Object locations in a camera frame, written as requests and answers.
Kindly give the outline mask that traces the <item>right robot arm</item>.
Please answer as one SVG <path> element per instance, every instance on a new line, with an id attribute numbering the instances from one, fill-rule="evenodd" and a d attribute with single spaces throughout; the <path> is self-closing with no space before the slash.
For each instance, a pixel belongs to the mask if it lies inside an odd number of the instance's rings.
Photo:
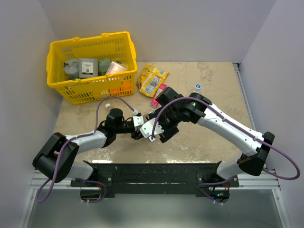
<path id="1" fill-rule="evenodd" d="M 147 114 L 140 128 L 145 138 L 152 142 L 158 134 L 164 143 L 178 133 L 180 122 L 191 122 L 217 133 L 240 150 L 238 155 L 217 164 L 211 178 L 214 185 L 221 187 L 243 172 L 261 174 L 275 139 L 271 132 L 260 133 L 244 126 L 199 93 L 183 97 L 167 87 L 157 96 L 157 102 L 161 107 Z"/>

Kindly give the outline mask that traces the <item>clear bottle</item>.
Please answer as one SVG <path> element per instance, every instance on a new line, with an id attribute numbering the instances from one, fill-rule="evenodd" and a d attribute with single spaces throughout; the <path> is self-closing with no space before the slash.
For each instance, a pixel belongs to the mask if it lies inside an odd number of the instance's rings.
<path id="1" fill-rule="evenodd" d="M 106 108 L 107 110 L 110 110 L 110 109 L 112 108 L 112 106 L 111 106 L 109 103 L 107 103 L 107 104 L 105 105 L 105 108 Z"/>
<path id="2" fill-rule="evenodd" d="M 196 85 L 195 85 L 195 88 L 194 88 L 194 92 L 196 92 L 196 93 L 201 93 L 201 91 L 202 91 L 202 86 L 201 86 L 201 84 L 196 84 Z"/>

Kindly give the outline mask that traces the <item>blue Pocari Sweat cap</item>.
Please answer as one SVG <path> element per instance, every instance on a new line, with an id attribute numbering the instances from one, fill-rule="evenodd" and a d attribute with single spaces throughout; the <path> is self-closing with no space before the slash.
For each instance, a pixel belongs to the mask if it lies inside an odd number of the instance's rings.
<path id="1" fill-rule="evenodd" d="M 196 84 L 196 85 L 195 85 L 195 89 L 196 89 L 196 90 L 200 90 L 200 89 L 201 89 L 201 85 L 200 85 L 200 84 Z"/>

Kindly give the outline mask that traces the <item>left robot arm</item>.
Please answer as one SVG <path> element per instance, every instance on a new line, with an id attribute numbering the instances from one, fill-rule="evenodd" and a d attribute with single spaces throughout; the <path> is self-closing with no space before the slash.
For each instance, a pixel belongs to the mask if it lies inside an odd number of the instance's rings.
<path id="1" fill-rule="evenodd" d="M 135 140 L 142 138 L 138 128 L 143 125 L 141 113 L 124 119 L 121 109 L 111 109 L 96 130 L 83 135 L 54 133 L 34 158 L 32 165 L 55 183 L 65 178 L 81 178 L 87 186 L 98 182 L 98 174 L 87 162 L 76 162 L 78 154 L 109 146 L 117 134 L 130 133 Z"/>

